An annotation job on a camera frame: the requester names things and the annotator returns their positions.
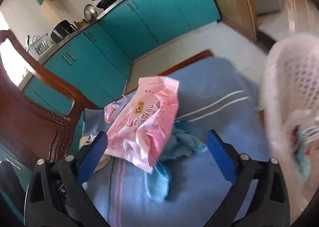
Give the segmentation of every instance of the chair armrest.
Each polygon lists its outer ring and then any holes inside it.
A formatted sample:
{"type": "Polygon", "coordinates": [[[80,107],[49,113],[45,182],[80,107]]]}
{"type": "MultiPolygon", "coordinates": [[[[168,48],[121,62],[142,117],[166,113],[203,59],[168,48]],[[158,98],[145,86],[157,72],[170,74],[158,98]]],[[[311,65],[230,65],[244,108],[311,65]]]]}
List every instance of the chair armrest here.
{"type": "Polygon", "coordinates": [[[46,69],[43,65],[38,63],[38,61],[36,61],[27,51],[25,51],[25,49],[18,42],[17,38],[11,30],[0,31],[0,44],[2,44],[7,39],[10,40],[15,50],[30,65],[30,72],[40,81],[55,89],[72,102],[75,101],[82,104],[84,108],[100,109],[97,105],[95,105],[87,97],[85,97],[82,92],[80,92],[76,87],[56,76],[54,73],[46,69]]]}

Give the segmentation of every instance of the screw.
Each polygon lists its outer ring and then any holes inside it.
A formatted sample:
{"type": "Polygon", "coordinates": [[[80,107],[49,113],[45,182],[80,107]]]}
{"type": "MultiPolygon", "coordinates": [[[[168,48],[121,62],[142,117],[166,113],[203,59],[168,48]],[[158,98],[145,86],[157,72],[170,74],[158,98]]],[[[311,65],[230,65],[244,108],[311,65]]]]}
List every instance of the screw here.
{"type": "Polygon", "coordinates": [[[44,163],[44,159],[39,159],[38,161],[37,161],[37,164],[38,165],[42,165],[44,163]]]}
{"type": "Polygon", "coordinates": [[[72,154],[70,154],[67,157],[65,157],[66,161],[72,161],[73,159],[74,159],[74,156],[72,154]]]}
{"type": "Polygon", "coordinates": [[[276,158],[271,158],[270,161],[273,163],[273,164],[278,164],[278,160],[276,158]]]}
{"type": "Polygon", "coordinates": [[[249,160],[249,156],[248,156],[246,153],[242,153],[242,154],[240,155],[240,158],[241,158],[242,160],[249,160]]]}

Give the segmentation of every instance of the dish rack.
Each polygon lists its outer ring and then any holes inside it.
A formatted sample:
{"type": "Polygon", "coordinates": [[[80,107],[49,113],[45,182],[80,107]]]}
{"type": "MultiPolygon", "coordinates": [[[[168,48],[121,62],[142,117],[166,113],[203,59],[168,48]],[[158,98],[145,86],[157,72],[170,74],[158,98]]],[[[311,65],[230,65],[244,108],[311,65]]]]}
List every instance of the dish rack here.
{"type": "Polygon", "coordinates": [[[54,44],[50,37],[45,34],[43,37],[38,38],[35,42],[30,44],[27,48],[27,52],[36,60],[38,60],[45,52],[50,50],[54,44]]]}

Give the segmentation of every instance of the yellow label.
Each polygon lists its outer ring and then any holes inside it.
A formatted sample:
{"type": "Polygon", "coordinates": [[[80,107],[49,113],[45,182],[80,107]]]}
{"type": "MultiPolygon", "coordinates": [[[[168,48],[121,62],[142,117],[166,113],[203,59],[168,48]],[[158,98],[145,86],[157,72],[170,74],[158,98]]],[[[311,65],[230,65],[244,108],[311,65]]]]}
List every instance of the yellow label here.
{"type": "Polygon", "coordinates": [[[144,102],[138,102],[138,103],[135,105],[134,113],[135,113],[136,115],[140,115],[140,114],[143,112],[143,107],[144,107],[144,102]]]}

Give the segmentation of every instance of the pink plastic package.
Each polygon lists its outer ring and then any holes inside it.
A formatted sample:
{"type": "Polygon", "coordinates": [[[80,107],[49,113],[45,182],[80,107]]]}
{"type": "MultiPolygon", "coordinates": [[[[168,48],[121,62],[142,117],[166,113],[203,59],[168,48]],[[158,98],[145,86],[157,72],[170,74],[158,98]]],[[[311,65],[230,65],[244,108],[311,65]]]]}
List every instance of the pink plastic package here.
{"type": "Polygon", "coordinates": [[[136,94],[107,132],[105,153],[152,173],[173,128],[178,86],[168,77],[140,78],[136,94]]]}
{"type": "Polygon", "coordinates": [[[122,103],[113,101],[112,103],[104,107],[104,119],[107,123],[113,124],[115,119],[119,116],[121,111],[131,100],[131,97],[125,95],[123,95],[123,98],[124,101],[122,103]]]}

